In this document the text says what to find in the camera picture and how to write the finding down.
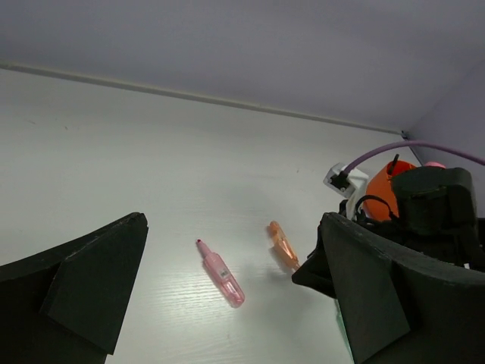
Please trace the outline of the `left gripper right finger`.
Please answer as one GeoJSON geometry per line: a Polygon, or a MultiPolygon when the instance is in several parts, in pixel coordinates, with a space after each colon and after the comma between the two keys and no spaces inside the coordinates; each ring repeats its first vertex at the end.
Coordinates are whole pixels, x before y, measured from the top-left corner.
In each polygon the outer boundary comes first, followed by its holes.
{"type": "Polygon", "coordinates": [[[338,301],[356,363],[482,363],[484,275],[331,212],[294,284],[338,301]]]}

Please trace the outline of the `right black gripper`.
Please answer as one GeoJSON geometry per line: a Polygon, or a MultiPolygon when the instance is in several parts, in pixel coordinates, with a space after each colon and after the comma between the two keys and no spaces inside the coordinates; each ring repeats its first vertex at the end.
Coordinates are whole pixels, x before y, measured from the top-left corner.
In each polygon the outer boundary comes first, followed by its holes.
{"type": "Polygon", "coordinates": [[[365,228],[366,230],[391,240],[399,245],[406,246],[414,250],[417,249],[417,240],[415,239],[415,236],[403,228],[399,218],[392,212],[388,202],[386,202],[384,199],[375,199],[375,201],[386,206],[385,211],[388,213],[388,217],[390,218],[389,220],[378,221],[374,218],[368,217],[362,209],[359,209],[365,201],[367,201],[367,199],[359,199],[357,201],[355,204],[355,214],[353,218],[350,218],[349,220],[355,222],[362,228],[365,228]]]}

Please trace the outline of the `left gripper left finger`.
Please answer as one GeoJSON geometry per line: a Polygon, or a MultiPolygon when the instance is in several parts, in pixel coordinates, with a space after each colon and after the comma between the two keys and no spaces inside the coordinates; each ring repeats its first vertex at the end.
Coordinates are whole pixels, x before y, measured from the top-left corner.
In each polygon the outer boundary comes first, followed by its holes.
{"type": "Polygon", "coordinates": [[[114,353],[148,235],[133,212],[1,267],[3,363],[104,363],[114,353]]]}

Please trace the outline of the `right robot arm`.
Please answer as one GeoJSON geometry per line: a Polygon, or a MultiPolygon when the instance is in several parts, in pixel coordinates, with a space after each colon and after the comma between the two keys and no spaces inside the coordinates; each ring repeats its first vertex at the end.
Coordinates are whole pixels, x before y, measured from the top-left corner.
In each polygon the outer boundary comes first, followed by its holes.
{"type": "Polygon", "coordinates": [[[453,265],[484,270],[484,219],[463,168],[387,167],[339,213],[372,233],[453,265]]]}

